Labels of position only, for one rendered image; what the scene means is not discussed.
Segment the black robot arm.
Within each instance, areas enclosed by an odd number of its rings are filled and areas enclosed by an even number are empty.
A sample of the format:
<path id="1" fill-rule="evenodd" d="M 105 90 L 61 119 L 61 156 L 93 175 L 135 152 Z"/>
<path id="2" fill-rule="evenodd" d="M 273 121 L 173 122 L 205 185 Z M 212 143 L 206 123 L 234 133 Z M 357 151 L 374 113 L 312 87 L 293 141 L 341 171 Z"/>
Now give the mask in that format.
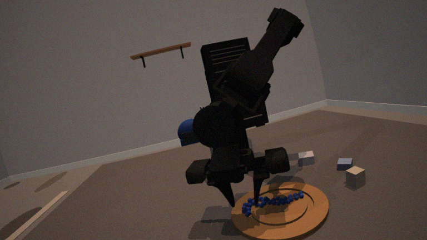
<path id="1" fill-rule="evenodd" d="M 245 127 L 243 112 L 253 116 L 262 109 L 270 94 L 274 57 L 304 27 L 301 19 L 282 8 L 274 8 L 267 21 L 266 33 L 256 47 L 230 63 L 211 88 L 217 98 L 193 119 L 197 140 L 213 148 L 209 171 L 216 184 L 240 183 L 244 174 L 255 170 L 252 149 L 246 149 L 235 132 Z"/>

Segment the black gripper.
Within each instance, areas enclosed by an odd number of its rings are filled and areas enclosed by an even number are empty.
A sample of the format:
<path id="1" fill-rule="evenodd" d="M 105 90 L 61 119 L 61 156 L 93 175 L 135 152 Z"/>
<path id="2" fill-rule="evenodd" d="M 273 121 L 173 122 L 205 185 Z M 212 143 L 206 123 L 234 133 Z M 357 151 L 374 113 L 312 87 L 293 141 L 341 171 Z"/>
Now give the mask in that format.
<path id="1" fill-rule="evenodd" d="M 249 147 L 246 129 L 236 131 L 234 137 L 239 136 L 241 142 L 247 148 Z M 265 150 L 265 156 L 255 158 L 255 170 L 253 176 L 254 183 L 254 200 L 255 205 L 258 204 L 259 194 L 262 182 L 264 179 L 268 179 L 271 174 L 288 172 L 290 170 L 288 155 L 286 149 L 272 148 Z M 209 171 L 210 158 L 196 160 L 191 163 L 186 171 L 186 180 L 188 184 L 203 183 L 207 178 L 207 185 L 214 186 L 221 191 L 225 196 L 229 204 L 234 207 L 235 199 L 231 189 L 231 183 L 216 184 Z"/>

